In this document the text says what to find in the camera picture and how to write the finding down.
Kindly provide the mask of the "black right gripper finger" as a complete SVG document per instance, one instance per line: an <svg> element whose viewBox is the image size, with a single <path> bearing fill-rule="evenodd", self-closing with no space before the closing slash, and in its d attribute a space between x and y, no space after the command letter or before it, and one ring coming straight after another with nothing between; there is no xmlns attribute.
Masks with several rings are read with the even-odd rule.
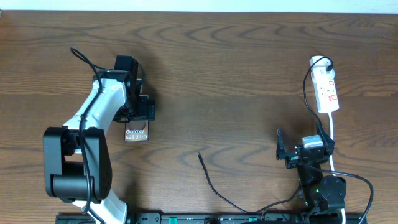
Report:
<svg viewBox="0 0 398 224"><path fill-rule="evenodd" d="M285 145L284 145L284 140L282 137L282 131L280 129L277 130L277 149L276 149L276 158L278 160L285 159L286 157L286 151L285 151Z"/></svg>
<svg viewBox="0 0 398 224"><path fill-rule="evenodd" d="M334 140L331 139L329 135L325 132L323 129L322 125L320 123L316 124L316 129L318 135L321 137L321 140L323 142L324 148L326 150L326 155L330 156L333 154L333 151L335 149L335 142Z"/></svg>

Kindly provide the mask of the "grey Galaxy smartphone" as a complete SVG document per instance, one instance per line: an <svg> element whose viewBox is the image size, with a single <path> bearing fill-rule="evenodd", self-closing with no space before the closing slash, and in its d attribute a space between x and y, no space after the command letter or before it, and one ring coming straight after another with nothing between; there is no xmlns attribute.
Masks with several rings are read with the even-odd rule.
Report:
<svg viewBox="0 0 398 224"><path fill-rule="evenodd" d="M125 124L124 133L126 142L147 142L149 140L149 122L130 121Z"/></svg>

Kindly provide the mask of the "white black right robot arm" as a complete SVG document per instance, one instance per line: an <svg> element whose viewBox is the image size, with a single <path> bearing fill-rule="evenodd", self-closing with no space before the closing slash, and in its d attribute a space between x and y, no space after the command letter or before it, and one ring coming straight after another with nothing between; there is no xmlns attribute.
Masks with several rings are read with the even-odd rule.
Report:
<svg viewBox="0 0 398 224"><path fill-rule="evenodd" d="M346 181L334 175L323 175L320 165L329 161L335 142L317 124L317 134L302 138L293 151L286 150L282 131L277 131L276 158L284 160L287 169L297 169L302 196L308 206L304 218L338 213L345 207Z"/></svg>

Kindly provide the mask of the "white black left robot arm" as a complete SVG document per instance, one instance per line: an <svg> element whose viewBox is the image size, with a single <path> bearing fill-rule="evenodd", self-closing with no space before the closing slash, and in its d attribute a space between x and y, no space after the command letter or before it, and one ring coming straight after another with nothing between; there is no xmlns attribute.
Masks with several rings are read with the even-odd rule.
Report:
<svg viewBox="0 0 398 224"><path fill-rule="evenodd" d="M137 72L100 70L76 114L43 135L48 196L71 203L95 223L131 223L126 202L111 188L113 172L106 133L113 121L152 120L154 105L141 94Z"/></svg>

